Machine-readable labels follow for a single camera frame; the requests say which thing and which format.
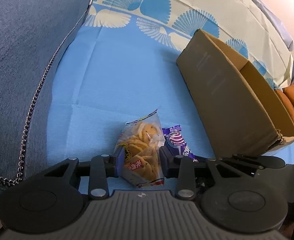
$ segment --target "cardboard box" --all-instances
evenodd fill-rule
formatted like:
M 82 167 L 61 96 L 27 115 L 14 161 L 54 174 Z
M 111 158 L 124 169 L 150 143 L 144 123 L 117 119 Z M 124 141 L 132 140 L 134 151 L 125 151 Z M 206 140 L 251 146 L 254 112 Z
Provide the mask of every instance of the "cardboard box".
M 216 157 L 261 155 L 294 142 L 294 124 L 256 68 L 196 31 L 177 59 Z

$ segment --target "dark fabric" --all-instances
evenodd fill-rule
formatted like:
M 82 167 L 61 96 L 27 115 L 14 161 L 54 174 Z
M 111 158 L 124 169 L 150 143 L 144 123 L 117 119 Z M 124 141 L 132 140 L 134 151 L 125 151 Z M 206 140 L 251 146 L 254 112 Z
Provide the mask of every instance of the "dark fabric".
M 32 97 L 52 55 L 89 0 L 0 0 L 0 176 L 15 179 L 21 137 Z M 27 139 L 24 178 L 47 167 L 46 128 L 57 55 L 41 89 Z M 0 186 L 0 192 L 6 189 Z

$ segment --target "metal chain trim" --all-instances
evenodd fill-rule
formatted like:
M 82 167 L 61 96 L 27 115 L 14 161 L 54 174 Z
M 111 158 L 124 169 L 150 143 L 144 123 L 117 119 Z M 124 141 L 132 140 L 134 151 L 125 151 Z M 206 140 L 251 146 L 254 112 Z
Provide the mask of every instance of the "metal chain trim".
M 18 169 L 17 169 L 17 176 L 16 179 L 12 180 L 12 179 L 7 179 L 7 178 L 3 178 L 0 176 L 0 184 L 4 185 L 4 186 L 14 186 L 16 184 L 18 184 L 22 179 L 23 179 L 23 170 L 24 170 L 24 161 L 25 161 L 25 152 L 26 152 L 26 142 L 27 142 L 27 136 L 28 136 L 28 131 L 29 131 L 29 124 L 30 124 L 30 120 L 32 117 L 32 113 L 35 109 L 35 105 L 36 105 L 36 101 L 37 98 L 39 96 L 40 90 L 45 82 L 45 78 L 58 54 L 58 52 L 60 51 L 60 49 L 62 48 L 63 44 L 65 43 L 66 39 L 68 38 L 68 36 L 74 31 L 74 29 L 77 27 L 77 25 L 79 24 L 79 22 L 81 21 L 81 19 L 84 17 L 84 15 L 86 14 L 87 10 L 83 13 L 83 15 L 79 18 L 79 20 L 77 21 L 77 23 L 75 24 L 75 26 L 71 29 L 71 31 L 66 35 L 66 37 L 63 39 L 62 43 L 59 45 L 59 47 L 57 48 L 57 50 L 55 51 L 54 55 L 52 56 L 49 64 L 47 65 L 47 67 L 45 68 L 45 72 L 38 84 L 37 90 L 34 94 L 34 97 L 32 98 L 31 101 L 31 105 L 26 117 L 26 121 L 25 121 L 25 126 L 24 126 L 24 130 L 23 130 L 23 135 L 22 135 L 22 141 L 21 141 L 21 145 L 20 145 L 20 153 L 19 153 L 19 162 L 18 162 Z

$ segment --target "metal screw head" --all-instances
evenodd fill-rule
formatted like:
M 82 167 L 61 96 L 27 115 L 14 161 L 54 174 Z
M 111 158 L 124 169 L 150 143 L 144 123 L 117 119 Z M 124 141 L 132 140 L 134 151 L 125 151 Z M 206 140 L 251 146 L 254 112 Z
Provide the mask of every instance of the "metal screw head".
M 192 197 L 194 193 L 189 189 L 181 189 L 180 191 L 178 191 L 178 195 L 183 198 L 189 198 Z
M 95 188 L 93 190 L 91 190 L 90 194 L 94 197 L 103 197 L 106 195 L 106 190 L 102 189 L 102 188 Z

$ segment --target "snack bag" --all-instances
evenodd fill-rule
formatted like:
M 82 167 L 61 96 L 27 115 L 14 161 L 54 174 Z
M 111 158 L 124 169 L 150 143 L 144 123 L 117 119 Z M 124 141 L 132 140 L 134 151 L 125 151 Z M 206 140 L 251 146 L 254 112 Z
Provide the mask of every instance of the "snack bag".
M 164 143 L 157 110 L 139 120 L 126 123 L 116 145 L 116 148 L 125 148 L 122 177 L 137 187 L 164 184 L 159 158 L 159 147 Z
M 173 156 L 188 156 L 192 158 L 194 162 L 198 162 L 180 133 L 182 131 L 180 125 L 175 125 L 166 129 L 163 128 L 162 130 L 166 140 L 165 145 Z

